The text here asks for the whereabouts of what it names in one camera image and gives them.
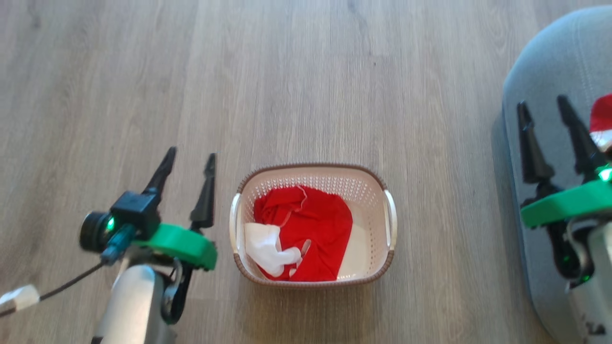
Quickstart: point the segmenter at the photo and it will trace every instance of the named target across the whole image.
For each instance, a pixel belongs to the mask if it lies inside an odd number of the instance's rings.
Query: brown basket rim
[[[242,179],[242,181],[240,182],[240,185],[238,185],[237,193],[242,194],[242,191],[244,190],[244,187],[247,185],[247,183],[251,179],[253,179],[253,177],[255,177],[256,175],[260,173],[273,171],[273,170],[285,170],[289,168],[301,168],[301,167],[335,167],[335,168],[352,168],[354,170],[360,170],[372,176],[374,180],[377,181],[378,185],[380,185],[380,187],[383,190],[387,190],[387,184],[383,181],[383,179],[377,173],[372,172],[372,170],[370,170],[369,168],[363,165],[356,165],[356,164],[350,164],[350,163],[328,163],[328,162],[306,162],[304,163],[302,162],[302,163],[286,163],[286,164],[280,164],[280,165],[268,165],[262,168],[255,169]]]
[[[385,272],[391,266],[391,262],[393,261],[393,257],[395,255],[395,250],[389,250],[387,252],[387,259],[384,264],[375,274],[372,276],[358,279],[358,280],[347,280],[347,281],[329,281],[329,282],[290,282],[290,281],[273,281],[273,280],[265,280],[259,277],[255,277],[248,273],[242,264],[242,260],[240,258],[240,254],[234,253],[234,261],[236,262],[236,266],[240,273],[246,277],[249,281],[253,283],[257,283],[264,286],[271,286],[274,288],[283,288],[283,289],[331,289],[338,288],[343,286],[354,286],[354,285],[362,285],[374,282],[377,279],[380,279]]]

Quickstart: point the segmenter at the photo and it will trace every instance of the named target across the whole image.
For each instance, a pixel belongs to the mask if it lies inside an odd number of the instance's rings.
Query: green plastic part
[[[555,193],[521,209],[523,223],[537,227],[612,210],[612,184],[596,180]]]
[[[181,226],[162,223],[148,241],[133,241],[137,246],[150,247],[170,257],[193,264],[196,268],[215,269],[217,249],[203,235]]]

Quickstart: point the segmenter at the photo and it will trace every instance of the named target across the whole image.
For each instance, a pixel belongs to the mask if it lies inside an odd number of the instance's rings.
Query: white handle
[[[234,200],[231,202],[231,209],[229,211],[229,242],[234,253],[238,253],[238,246],[236,245],[236,233],[238,231],[238,209],[240,207],[241,194],[237,193],[234,196]]]
[[[385,214],[387,218],[387,245],[389,250],[395,250],[395,242],[397,241],[397,210],[391,193],[385,190],[384,195],[386,197],[385,210],[387,211],[387,214]]]

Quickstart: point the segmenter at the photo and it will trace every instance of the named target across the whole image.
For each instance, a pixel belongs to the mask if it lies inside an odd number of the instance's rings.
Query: gray fabric
[[[504,84],[503,117],[518,204],[535,195],[521,177],[517,103],[526,100],[535,132],[561,187],[578,185],[570,137],[556,107],[567,94],[588,125],[597,98],[612,93],[612,6],[593,7],[562,17],[525,47]],[[577,326],[565,296],[565,281],[554,267],[548,236],[542,229],[519,228],[523,264],[534,308],[543,325],[560,343],[579,343]]]

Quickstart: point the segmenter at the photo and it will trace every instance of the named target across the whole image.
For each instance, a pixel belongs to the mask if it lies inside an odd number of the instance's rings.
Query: laundry basket
[[[336,281],[269,280],[245,252],[243,224],[254,222],[255,200],[272,189],[296,185],[339,195],[351,210],[355,226]],[[397,238],[397,212],[383,181],[364,167],[320,163],[275,166],[251,173],[240,184],[231,205],[229,238],[236,266],[255,283],[282,288],[358,285],[380,278],[391,265]]]

